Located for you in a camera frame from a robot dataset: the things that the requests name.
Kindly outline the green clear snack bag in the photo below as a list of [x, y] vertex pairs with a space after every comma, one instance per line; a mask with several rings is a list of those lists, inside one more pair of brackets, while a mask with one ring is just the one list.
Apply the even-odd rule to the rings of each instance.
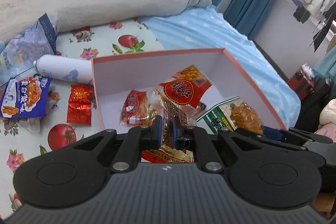
[[264, 131], [260, 116], [240, 97], [227, 99], [209, 108], [196, 119], [196, 125], [211, 135], [218, 135], [223, 128], [229, 131], [243, 128], [257, 134]]

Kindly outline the white red jerky bag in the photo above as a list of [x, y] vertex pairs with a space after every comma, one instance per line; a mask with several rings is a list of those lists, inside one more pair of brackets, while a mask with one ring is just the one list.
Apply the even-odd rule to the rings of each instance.
[[204, 110], [206, 110], [206, 108], [207, 108], [207, 105], [204, 104], [203, 102], [199, 102], [198, 105], [197, 105], [197, 110], [199, 112], [203, 112]]

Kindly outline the blue white noodle snack bag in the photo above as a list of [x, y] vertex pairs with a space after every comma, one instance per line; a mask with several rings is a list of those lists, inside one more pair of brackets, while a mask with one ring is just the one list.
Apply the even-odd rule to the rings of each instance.
[[1, 97], [2, 118], [40, 118], [46, 116], [51, 78], [10, 79]]

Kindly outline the red gold snack packet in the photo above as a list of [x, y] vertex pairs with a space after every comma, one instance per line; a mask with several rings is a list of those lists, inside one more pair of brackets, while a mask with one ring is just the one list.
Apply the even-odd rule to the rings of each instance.
[[123, 104], [120, 124], [150, 126], [156, 115], [157, 112], [150, 104], [147, 92], [132, 90]]

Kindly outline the brown spicy strip packet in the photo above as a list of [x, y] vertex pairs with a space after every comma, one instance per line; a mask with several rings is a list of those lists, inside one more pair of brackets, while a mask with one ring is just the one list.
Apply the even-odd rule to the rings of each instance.
[[194, 161], [193, 153], [187, 149], [177, 150], [174, 147], [173, 118], [178, 117], [182, 126], [192, 126], [197, 110], [187, 105], [178, 105], [154, 89], [150, 104], [163, 118], [162, 140], [160, 149], [143, 151], [142, 161], [151, 163], [189, 163]]

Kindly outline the red round-logo snack packet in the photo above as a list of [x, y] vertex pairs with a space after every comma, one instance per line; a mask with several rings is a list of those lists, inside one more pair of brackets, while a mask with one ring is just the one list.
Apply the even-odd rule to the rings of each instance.
[[190, 65], [158, 84], [157, 90], [178, 106], [195, 109], [210, 87], [212, 83], [209, 78], [195, 65]]

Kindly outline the red suitcase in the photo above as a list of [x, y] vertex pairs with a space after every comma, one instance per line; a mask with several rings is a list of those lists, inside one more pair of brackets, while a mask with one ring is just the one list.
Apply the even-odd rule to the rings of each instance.
[[315, 74], [313, 69], [307, 64], [301, 65], [287, 84], [295, 91], [300, 100], [304, 100], [313, 93], [315, 87]]

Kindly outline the floral bed sheet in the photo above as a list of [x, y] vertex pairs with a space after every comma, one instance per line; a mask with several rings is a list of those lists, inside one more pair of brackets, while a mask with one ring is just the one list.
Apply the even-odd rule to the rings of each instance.
[[190, 65], [210, 81], [202, 102], [211, 108], [239, 97], [266, 126], [295, 125], [301, 102], [255, 44], [212, 7], [187, 9], [176, 16], [108, 23], [58, 34], [56, 54], [23, 54], [30, 46], [8, 44], [2, 51], [1, 84], [6, 69], [23, 64], [18, 80], [37, 75], [44, 61], [48, 74], [47, 114], [43, 118], [1, 119], [1, 217], [22, 204], [13, 177], [24, 162], [61, 149], [105, 128], [123, 134], [120, 122], [128, 93], [145, 91], [151, 103], [161, 83]]

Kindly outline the shiny red foil packet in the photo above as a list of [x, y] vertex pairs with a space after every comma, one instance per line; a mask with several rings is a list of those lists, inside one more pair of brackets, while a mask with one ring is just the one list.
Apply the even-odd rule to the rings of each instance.
[[73, 84], [68, 100], [67, 123], [91, 125], [92, 88], [88, 85]]

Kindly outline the white spray bottle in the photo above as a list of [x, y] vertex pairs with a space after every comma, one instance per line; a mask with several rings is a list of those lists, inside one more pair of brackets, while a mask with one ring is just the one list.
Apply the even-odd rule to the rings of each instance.
[[44, 77], [74, 84], [92, 85], [92, 66], [89, 60], [43, 55], [35, 60], [33, 65]]

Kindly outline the orange storage box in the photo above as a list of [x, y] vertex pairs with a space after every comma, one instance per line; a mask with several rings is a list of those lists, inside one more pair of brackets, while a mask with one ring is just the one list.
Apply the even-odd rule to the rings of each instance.
[[161, 88], [173, 102], [207, 107], [227, 98], [240, 97], [264, 125], [286, 129], [265, 94], [227, 49], [152, 51], [95, 57], [91, 61], [97, 114], [102, 129], [123, 134], [129, 125], [120, 114], [132, 90], [152, 92]]

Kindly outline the blue curtain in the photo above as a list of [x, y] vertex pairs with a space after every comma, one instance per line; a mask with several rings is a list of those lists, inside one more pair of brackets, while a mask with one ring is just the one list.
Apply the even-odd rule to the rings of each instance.
[[238, 32], [254, 40], [273, 3], [274, 0], [232, 0], [223, 17]]

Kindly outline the blue tissue pack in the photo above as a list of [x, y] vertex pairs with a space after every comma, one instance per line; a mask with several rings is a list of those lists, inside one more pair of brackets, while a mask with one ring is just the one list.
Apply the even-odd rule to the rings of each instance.
[[8, 44], [1, 43], [1, 86], [32, 69], [43, 55], [54, 55], [57, 34], [56, 15], [45, 13]]

